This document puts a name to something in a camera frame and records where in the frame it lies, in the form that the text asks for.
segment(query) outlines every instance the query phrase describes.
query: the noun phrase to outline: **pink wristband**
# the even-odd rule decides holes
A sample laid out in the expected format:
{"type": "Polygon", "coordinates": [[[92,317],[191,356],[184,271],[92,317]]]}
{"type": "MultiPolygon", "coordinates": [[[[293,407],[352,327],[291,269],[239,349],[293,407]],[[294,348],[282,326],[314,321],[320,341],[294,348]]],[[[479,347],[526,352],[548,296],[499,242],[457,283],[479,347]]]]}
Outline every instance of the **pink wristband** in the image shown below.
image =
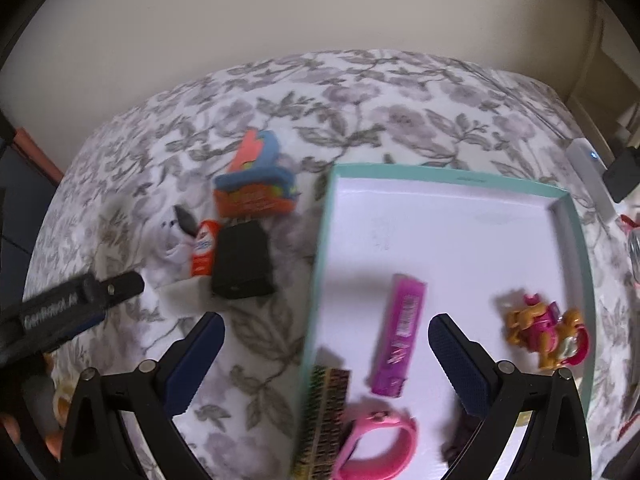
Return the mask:
{"type": "Polygon", "coordinates": [[[374,412],[353,422],[353,429],[335,460],[333,480],[390,480],[411,462],[417,447],[417,424],[395,412],[374,412]],[[398,439],[386,455],[368,460],[349,460],[359,439],[367,431],[399,428],[398,439]]]}

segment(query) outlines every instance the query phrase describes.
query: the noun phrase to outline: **metal screw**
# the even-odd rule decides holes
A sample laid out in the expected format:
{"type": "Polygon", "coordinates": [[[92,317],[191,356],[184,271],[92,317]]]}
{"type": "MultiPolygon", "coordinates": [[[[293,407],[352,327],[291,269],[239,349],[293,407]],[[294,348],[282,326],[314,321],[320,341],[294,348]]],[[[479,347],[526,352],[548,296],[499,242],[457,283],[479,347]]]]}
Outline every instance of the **metal screw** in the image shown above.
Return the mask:
{"type": "Polygon", "coordinates": [[[156,369],[156,362],[153,359],[145,359],[138,365],[138,370],[143,374],[148,374],[156,369]]]}
{"type": "Polygon", "coordinates": [[[94,378],[94,375],[95,368],[85,368],[80,374],[80,379],[82,379],[83,381],[89,381],[94,378]]]}
{"type": "Polygon", "coordinates": [[[560,368],[558,370],[558,375],[562,377],[565,381],[568,381],[573,377],[573,375],[571,374],[571,370],[569,370],[569,368],[560,368]]]}
{"type": "Polygon", "coordinates": [[[498,370],[500,370],[503,374],[513,374],[513,371],[515,369],[516,367],[511,361],[500,361],[498,363],[498,370]]]}

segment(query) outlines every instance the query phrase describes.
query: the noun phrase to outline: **leaf pattern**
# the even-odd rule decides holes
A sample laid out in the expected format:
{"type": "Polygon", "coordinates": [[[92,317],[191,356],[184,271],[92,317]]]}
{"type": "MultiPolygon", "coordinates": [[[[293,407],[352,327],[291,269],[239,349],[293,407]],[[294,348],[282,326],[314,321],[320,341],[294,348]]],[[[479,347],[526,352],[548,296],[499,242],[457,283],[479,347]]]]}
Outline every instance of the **leaf pattern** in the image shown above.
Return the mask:
{"type": "MultiPolygon", "coordinates": [[[[175,421],[212,476],[280,478],[281,464],[289,463],[297,400],[291,385],[318,232],[306,226],[319,215],[329,171],[340,162],[494,171],[572,193],[596,295],[604,298],[588,399],[590,435],[598,435],[593,470],[602,470],[634,386],[635,292],[628,258],[619,254],[625,240],[601,225],[564,156],[581,134],[571,114],[552,89],[524,76],[415,52],[325,51],[246,63],[157,94],[100,126],[82,147],[42,225],[26,295],[90,267],[101,277],[129,268],[159,272],[150,248],[162,215],[181,203],[202,219],[209,179],[225,171],[248,128],[276,133],[283,165],[298,174],[300,202],[281,222],[288,231],[278,234],[278,294],[218,305],[227,332],[215,380],[203,382],[206,395],[198,394],[204,400],[190,406],[192,415],[175,421]],[[290,275],[303,283],[289,283],[290,275]],[[247,431],[251,439],[244,440],[247,431]]],[[[54,381],[74,384],[89,365],[130,371],[159,358],[195,321],[166,316],[153,294],[127,301],[56,351],[54,381]]],[[[152,459],[145,470],[159,478],[152,459]]]]}

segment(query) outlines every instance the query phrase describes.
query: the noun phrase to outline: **glue stick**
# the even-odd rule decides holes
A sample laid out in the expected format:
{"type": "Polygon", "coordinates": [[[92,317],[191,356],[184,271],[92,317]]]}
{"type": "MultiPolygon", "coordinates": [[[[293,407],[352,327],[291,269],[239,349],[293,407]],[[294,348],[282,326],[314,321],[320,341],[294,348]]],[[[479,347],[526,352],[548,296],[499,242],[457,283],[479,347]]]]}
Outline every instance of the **glue stick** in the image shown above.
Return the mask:
{"type": "Polygon", "coordinates": [[[192,276],[210,276],[213,260],[216,256],[216,241],[222,226],[214,220],[204,220],[200,223],[196,243],[193,247],[191,260],[192,276]]]}

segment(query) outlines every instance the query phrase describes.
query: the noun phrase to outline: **white power strip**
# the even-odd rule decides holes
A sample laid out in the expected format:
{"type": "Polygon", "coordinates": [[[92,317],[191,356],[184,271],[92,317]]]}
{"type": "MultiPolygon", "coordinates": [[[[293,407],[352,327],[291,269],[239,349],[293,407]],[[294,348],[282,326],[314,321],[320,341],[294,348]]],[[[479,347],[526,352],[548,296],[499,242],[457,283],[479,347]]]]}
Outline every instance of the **white power strip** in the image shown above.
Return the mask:
{"type": "Polygon", "coordinates": [[[604,185],[602,174],[607,167],[587,139],[572,140],[565,153],[566,158],[569,159],[569,162],[574,167],[575,173],[578,174],[584,187],[587,188],[587,192],[589,192],[595,204],[596,211],[604,223],[615,220],[625,212],[625,205],[613,202],[609,191],[604,185]]]}

